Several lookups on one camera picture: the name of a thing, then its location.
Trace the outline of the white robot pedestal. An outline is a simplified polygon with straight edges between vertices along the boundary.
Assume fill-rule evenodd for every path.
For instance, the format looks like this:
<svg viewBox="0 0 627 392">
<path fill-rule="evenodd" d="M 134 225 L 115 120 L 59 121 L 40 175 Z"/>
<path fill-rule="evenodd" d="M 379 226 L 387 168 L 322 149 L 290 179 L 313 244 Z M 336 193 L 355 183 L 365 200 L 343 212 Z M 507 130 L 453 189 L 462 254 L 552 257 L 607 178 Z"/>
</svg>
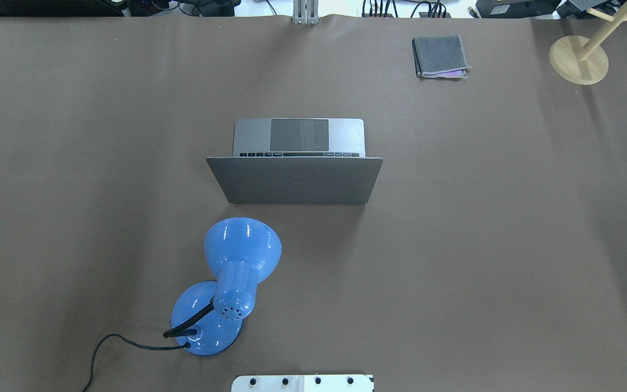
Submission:
<svg viewBox="0 0 627 392">
<path fill-rule="evenodd" d="M 231 391 L 374 391 L 373 375 L 242 375 L 234 379 Z"/>
</svg>

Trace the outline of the folded grey cloth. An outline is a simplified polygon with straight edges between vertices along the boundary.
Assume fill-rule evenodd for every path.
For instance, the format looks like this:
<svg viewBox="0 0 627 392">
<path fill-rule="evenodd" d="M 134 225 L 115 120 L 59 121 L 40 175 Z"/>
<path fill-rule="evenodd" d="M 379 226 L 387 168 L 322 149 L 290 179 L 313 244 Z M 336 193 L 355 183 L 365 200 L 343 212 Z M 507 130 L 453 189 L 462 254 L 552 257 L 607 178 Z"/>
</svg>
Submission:
<svg viewBox="0 0 627 392">
<path fill-rule="evenodd" d="M 422 78 L 465 79 L 468 70 L 460 35 L 421 36 L 411 40 L 415 73 Z"/>
</svg>

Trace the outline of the grey laptop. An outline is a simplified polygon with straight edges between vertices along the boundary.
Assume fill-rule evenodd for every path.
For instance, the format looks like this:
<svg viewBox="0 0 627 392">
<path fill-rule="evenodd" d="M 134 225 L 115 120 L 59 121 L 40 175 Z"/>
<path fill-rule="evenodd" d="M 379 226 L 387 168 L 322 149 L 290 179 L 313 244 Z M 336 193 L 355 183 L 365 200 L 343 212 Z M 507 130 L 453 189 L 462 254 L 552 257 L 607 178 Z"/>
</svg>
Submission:
<svg viewBox="0 0 627 392">
<path fill-rule="evenodd" d="M 366 204 L 383 159 L 365 146 L 359 118 L 240 118 L 206 161 L 232 204 Z"/>
</svg>

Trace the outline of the blue desk lamp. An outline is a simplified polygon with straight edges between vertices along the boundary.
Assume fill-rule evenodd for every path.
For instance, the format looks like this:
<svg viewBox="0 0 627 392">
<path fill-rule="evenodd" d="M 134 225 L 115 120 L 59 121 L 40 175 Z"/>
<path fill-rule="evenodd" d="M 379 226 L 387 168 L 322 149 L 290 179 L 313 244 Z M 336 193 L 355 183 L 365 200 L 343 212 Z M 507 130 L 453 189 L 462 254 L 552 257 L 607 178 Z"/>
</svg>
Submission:
<svg viewBox="0 0 627 392">
<path fill-rule="evenodd" d="M 236 342 L 255 308 L 259 283 L 278 265 L 282 245 L 266 223 L 233 217 L 209 228 L 204 252 L 216 278 L 192 285 L 177 298 L 171 327 L 163 334 L 197 356 L 218 354 Z"/>
</svg>

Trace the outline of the wooden cup stand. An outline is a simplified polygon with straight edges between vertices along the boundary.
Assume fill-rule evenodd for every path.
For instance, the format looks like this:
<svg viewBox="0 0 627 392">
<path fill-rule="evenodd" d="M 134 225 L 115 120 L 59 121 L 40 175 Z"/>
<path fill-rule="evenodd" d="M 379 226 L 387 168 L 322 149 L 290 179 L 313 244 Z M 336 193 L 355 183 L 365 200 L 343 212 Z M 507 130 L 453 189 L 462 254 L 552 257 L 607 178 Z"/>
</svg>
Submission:
<svg viewBox="0 0 627 392">
<path fill-rule="evenodd" d="M 627 2 L 612 16 L 594 8 L 587 8 L 586 12 L 605 20 L 605 24 L 597 30 L 594 37 L 564 36 L 553 42 L 548 52 L 549 62 L 555 72 L 565 80 L 579 85 L 598 83 L 607 74 L 609 62 L 601 43 L 627 21 Z"/>
</svg>

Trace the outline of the aluminium frame post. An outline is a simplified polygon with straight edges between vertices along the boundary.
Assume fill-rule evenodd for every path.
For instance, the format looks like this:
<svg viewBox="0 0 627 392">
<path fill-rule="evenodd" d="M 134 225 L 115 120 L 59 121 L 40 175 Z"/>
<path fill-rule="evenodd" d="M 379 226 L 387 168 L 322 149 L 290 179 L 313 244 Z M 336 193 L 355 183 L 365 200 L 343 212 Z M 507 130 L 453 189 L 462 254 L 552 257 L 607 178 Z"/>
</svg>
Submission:
<svg viewBox="0 0 627 392">
<path fill-rule="evenodd" d="M 316 25 L 319 23 L 318 0 L 294 0 L 293 24 Z"/>
</svg>

